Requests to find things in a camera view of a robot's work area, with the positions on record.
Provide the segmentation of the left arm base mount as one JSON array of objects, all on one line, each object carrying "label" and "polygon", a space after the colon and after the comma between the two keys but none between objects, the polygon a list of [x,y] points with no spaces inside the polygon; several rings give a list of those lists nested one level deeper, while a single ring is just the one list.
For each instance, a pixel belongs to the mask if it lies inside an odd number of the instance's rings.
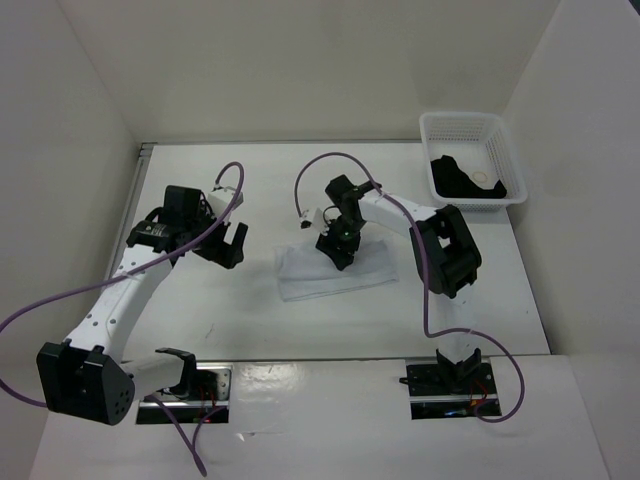
[{"label": "left arm base mount", "polygon": [[169,388],[153,393],[181,425],[225,424],[229,421],[232,390],[231,363],[199,362],[194,384],[188,393],[177,394]]}]

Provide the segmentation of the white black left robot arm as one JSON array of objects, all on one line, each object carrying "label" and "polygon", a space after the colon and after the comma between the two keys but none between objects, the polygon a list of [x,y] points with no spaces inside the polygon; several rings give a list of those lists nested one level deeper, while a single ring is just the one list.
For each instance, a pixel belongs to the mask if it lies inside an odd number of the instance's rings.
[{"label": "white black left robot arm", "polygon": [[230,216],[244,197],[217,185],[209,193],[173,186],[161,206],[130,232],[116,274],[85,319],[59,344],[47,342],[36,364],[47,408],[116,425],[131,405],[166,390],[180,400],[198,390],[196,357],[161,347],[133,361],[123,358],[128,339],[147,303],[188,252],[232,269],[243,261],[246,224],[227,242]]}]

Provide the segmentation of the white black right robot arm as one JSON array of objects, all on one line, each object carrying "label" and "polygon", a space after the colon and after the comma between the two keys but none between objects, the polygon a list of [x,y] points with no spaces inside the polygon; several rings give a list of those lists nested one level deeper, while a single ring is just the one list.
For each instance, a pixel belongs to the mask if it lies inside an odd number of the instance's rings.
[{"label": "white black right robot arm", "polygon": [[340,175],[325,188],[339,215],[326,222],[316,248],[342,271],[354,263],[361,230],[368,223],[407,238],[426,295],[443,300],[445,313],[467,320],[468,298],[482,265],[479,249],[459,209],[439,209],[385,194],[381,185],[352,183]]}]

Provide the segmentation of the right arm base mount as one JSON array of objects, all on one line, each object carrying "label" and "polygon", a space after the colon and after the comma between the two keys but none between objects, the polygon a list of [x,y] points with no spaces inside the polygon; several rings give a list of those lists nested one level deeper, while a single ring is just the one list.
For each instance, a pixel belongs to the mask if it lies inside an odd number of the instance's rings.
[{"label": "right arm base mount", "polygon": [[407,388],[413,420],[489,418],[502,415],[493,370],[488,361],[457,386],[448,386],[435,361],[409,362],[398,382]]}]

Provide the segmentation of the white skirt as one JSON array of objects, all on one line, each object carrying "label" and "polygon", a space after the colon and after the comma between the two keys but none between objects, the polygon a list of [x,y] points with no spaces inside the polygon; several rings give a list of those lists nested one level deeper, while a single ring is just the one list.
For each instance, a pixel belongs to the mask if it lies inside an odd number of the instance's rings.
[{"label": "white skirt", "polygon": [[275,274],[284,302],[309,300],[376,287],[399,280],[387,238],[365,241],[354,262],[338,270],[313,243],[276,247]]}]

